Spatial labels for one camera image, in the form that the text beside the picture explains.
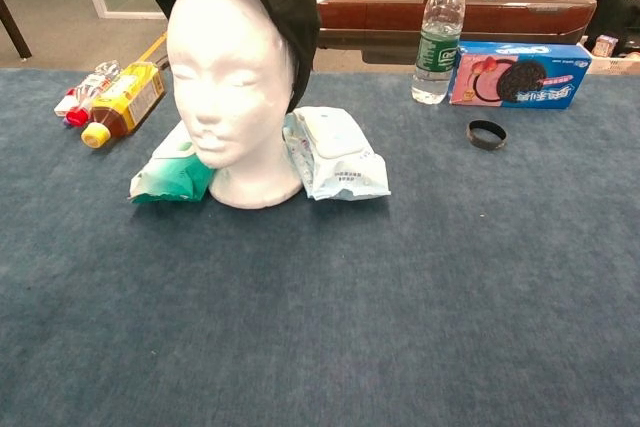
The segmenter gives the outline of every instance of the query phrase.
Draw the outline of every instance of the black rubber band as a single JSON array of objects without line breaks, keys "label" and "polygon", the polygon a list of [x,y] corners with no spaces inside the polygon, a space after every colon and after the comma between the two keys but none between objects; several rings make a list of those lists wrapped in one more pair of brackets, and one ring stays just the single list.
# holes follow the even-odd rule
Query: black rubber band
[{"label": "black rubber band", "polygon": [[[490,141],[481,139],[473,131],[475,129],[486,130],[498,136],[500,140]],[[467,125],[467,138],[469,142],[480,149],[484,150],[497,150],[505,146],[507,143],[507,131],[500,127],[495,122],[489,120],[472,120]]]}]

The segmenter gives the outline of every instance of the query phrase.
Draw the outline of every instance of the table leg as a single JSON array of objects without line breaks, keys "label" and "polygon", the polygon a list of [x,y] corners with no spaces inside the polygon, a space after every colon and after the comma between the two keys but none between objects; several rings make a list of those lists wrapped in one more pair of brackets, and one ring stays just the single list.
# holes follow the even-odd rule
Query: table leg
[{"label": "table leg", "polygon": [[31,51],[29,50],[29,46],[24,41],[22,34],[20,33],[20,29],[16,25],[16,22],[13,20],[11,16],[11,12],[9,11],[9,7],[5,4],[4,0],[0,0],[0,20],[4,24],[4,28],[7,29],[7,33],[11,40],[13,41],[13,45],[15,45],[18,50],[18,54],[23,59],[27,59],[31,57]]}]

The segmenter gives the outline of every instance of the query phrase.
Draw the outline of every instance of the oreo cookie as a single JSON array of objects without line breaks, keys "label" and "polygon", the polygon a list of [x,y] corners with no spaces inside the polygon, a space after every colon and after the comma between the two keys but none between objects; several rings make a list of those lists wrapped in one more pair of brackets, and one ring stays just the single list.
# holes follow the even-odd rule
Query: oreo cookie
[{"label": "oreo cookie", "polygon": [[542,90],[542,81],[546,78],[547,71],[540,62],[535,60],[518,61],[500,76],[496,91],[500,100],[518,102],[519,92]]}]

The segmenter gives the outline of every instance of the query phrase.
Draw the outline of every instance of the oreo box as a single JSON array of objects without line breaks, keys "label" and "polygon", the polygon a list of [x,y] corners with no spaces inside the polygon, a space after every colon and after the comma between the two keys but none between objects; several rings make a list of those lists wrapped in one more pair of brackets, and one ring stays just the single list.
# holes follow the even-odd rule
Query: oreo box
[{"label": "oreo box", "polygon": [[589,64],[577,45],[460,42],[450,102],[566,109]]}]

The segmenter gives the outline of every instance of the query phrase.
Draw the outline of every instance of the wet wipes package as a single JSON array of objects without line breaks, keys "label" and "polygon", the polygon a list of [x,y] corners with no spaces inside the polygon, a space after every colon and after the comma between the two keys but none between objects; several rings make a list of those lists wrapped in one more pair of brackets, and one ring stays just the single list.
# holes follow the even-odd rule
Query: wet wipes package
[{"label": "wet wipes package", "polygon": [[299,107],[283,128],[309,198],[364,200],[390,195],[384,159],[344,109]]},{"label": "wet wipes package", "polygon": [[131,179],[134,204],[159,200],[202,200],[214,170],[198,159],[184,123],[180,122],[154,150],[151,159]]},{"label": "wet wipes package", "polygon": [[590,64],[577,45],[461,42],[450,102],[566,109]]}]

